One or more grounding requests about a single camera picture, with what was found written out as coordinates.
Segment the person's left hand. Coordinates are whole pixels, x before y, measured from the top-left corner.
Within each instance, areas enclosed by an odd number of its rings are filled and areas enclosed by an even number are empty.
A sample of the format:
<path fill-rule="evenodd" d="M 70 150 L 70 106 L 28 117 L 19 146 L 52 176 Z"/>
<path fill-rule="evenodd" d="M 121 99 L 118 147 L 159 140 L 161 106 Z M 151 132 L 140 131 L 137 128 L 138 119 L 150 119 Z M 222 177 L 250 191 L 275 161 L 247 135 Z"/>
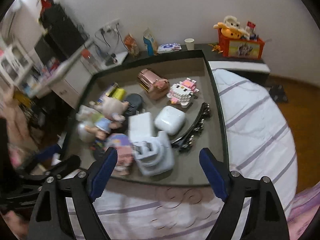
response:
<path fill-rule="evenodd" d="M 1 215 L 7 226 L 18 239 L 27 239 L 29 222 L 24 220 L 20 215 L 10 210 Z"/>

